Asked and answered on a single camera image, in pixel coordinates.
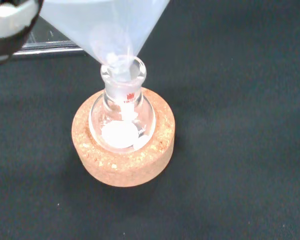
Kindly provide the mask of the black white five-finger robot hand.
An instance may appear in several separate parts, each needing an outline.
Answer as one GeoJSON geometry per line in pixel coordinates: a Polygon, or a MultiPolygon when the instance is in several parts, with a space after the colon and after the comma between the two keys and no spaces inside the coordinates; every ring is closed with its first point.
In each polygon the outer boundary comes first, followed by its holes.
{"type": "Polygon", "coordinates": [[[0,0],[0,65],[27,42],[43,3],[42,0],[0,0]]]}

